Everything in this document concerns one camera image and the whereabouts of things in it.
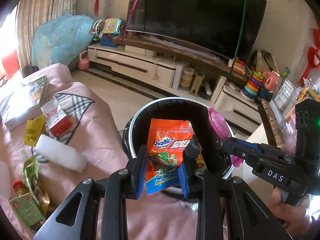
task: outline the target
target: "tv screen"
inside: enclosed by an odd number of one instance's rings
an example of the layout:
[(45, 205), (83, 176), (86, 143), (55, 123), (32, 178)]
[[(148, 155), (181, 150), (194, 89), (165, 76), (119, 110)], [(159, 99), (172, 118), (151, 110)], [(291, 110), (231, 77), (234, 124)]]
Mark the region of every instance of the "tv screen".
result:
[[(243, 1), (138, 0), (127, 30), (182, 39), (233, 58), (240, 34)], [(238, 53), (242, 61), (247, 61), (255, 43), (265, 7), (265, 0), (247, 0)]]

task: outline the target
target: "green string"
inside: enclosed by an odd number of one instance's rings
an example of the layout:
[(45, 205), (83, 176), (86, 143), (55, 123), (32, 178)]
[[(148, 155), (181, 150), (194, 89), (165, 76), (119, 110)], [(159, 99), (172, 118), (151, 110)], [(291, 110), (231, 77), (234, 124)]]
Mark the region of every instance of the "green string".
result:
[(241, 41), (241, 38), (242, 38), (242, 33), (243, 33), (243, 28), (244, 28), (244, 21), (245, 21), (245, 13), (246, 13), (246, 11), (247, 11), (247, 0), (244, 0), (243, 12), (242, 12), (242, 22), (241, 22), (241, 29), (240, 29), (238, 44), (237, 44), (235, 56), (234, 56), (233, 61), (232, 61), (232, 66), (231, 66), (231, 69), (229, 71), (229, 74), (228, 74), (227, 78), (231, 77), (231, 73), (233, 71), (233, 67), (235, 66), (236, 57), (238, 55), (238, 51), (239, 51), (239, 47), (240, 47), (240, 41)]

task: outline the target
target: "pink bed sheet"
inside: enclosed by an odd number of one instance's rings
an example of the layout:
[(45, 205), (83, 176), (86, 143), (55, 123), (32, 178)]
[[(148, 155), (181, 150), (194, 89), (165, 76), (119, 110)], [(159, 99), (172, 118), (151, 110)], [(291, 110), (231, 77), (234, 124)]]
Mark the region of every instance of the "pink bed sheet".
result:
[[(79, 126), (68, 143), (88, 159), (88, 165), (79, 174), (53, 163), (39, 164), (40, 180), (47, 186), (51, 200), (60, 204), (83, 178), (103, 179), (111, 173), (124, 168), (128, 161), (122, 150), (121, 138), (117, 131), (111, 110), (106, 102), (94, 94), (84, 84), (75, 82), (69, 69), (62, 64), (44, 68), (28, 79), (46, 74), (49, 86), (46, 98), (57, 92), (76, 94), (94, 101), (84, 113)], [(21, 180), (20, 149), (30, 154), (30, 147), (24, 145), (25, 124), (12, 131), (4, 125), (0, 129), (0, 159), (7, 163), (10, 180), (13, 184)], [(32, 234), (16, 217), (8, 200), (0, 195), (0, 205), (10, 223), (22, 239), (32, 239)], [(139, 200), (127, 201), (127, 221), (129, 239), (185, 239), (194, 240), (196, 236), (197, 213), (163, 193), (143, 196)]]

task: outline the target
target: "floor border strip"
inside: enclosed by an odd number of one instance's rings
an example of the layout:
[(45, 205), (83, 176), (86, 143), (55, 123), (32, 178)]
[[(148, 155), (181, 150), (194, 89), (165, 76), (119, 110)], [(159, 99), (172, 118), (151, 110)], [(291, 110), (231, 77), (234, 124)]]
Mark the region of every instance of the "floor border strip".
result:
[(123, 84), (123, 83), (121, 83), (121, 82), (119, 82), (119, 81), (116, 81), (116, 80), (113, 80), (113, 79), (111, 79), (111, 78), (102, 76), (102, 75), (97, 74), (97, 73), (95, 73), (95, 72), (92, 72), (92, 71), (89, 71), (89, 70), (83, 70), (83, 71), (86, 72), (86, 73), (88, 73), (88, 74), (90, 74), (90, 75), (96, 76), (96, 77), (98, 77), (98, 78), (102, 78), (102, 79), (104, 79), (104, 80), (106, 80), (106, 81), (109, 81), (109, 82), (111, 82), (111, 83), (113, 83), (113, 84), (116, 84), (116, 85), (118, 85), (118, 86), (120, 86), (120, 87), (126, 88), (126, 89), (128, 89), (128, 90), (130, 90), (130, 91), (132, 91), (132, 92), (138, 93), (138, 94), (140, 94), (140, 95), (142, 95), (142, 96), (144, 96), (144, 97), (150, 98), (150, 99), (152, 99), (152, 100), (157, 100), (157, 99), (159, 99), (159, 98), (157, 98), (157, 97), (155, 97), (155, 96), (153, 96), (153, 95), (150, 95), (150, 94), (148, 94), (148, 93), (146, 93), (146, 92), (143, 92), (143, 91), (141, 91), (141, 90), (139, 90), (139, 89), (133, 88), (133, 87), (131, 87), (131, 86), (128, 86), (128, 85), (126, 85), (126, 84)]

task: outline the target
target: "marble countertop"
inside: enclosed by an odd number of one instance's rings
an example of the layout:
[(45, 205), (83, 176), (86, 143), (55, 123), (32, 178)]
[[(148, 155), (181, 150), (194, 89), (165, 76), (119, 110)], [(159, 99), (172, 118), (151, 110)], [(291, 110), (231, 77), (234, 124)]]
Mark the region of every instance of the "marble countertop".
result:
[[(116, 37), (113, 37), (112, 41), (114, 43), (118, 43), (118, 44), (130, 45), (130, 46), (142, 47), (142, 48), (146, 48), (148, 46), (148, 49), (151, 49), (151, 50), (152, 50), (152, 48), (150, 48), (150, 47), (158, 48), (158, 50), (161, 50), (161, 52), (166, 50), (166, 51), (175, 53), (176, 57), (179, 57), (179, 55), (183, 56), (183, 57), (188, 57), (189, 59), (197, 60), (198, 62), (201, 62), (202, 64), (205, 64), (207, 66), (219, 69), (221, 72), (221, 75), (226, 76), (226, 77), (230, 71), (230, 69), (227, 67), (227, 64), (225, 64), (225, 63), (219, 62), (217, 60), (214, 60), (214, 59), (202, 56), (202, 55), (198, 55), (195, 53), (184, 51), (181, 49), (172, 48), (172, 47), (166, 46), (161, 43), (153, 42), (153, 41), (150, 41), (150, 40), (143, 38), (140, 35), (126, 34), (126, 35), (124, 35), (124, 37), (116, 36)], [(245, 76), (239, 75), (234, 71), (232, 72), (231, 80), (237, 84), (242, 84), (242, 85), (245, 85), (247, 82), (247, 78)]]
[(289, 150), (285, 146), (284, 138), (282, 135), (282, 127), (278, 124), (276, 117), (270, 107), (269, 102), (266, 101), (265, 99), (262, 99), (261, 105), (262, 105), (263, 111), (265, 111), (265, 114), (267, 115), (267, 119), (268, 119), (269, 125), (270, 125), (272, 133), (273, 133), (273, 138), (269, 138), (272, 135), (267, 134), (268, 141), (269, 142), (275, 141), (276, 145), (274, 145), (274, 146), (277, 146), (278, 148), (280, 148), (281, 150), (283, 150), (285, 152), (289, 152)]

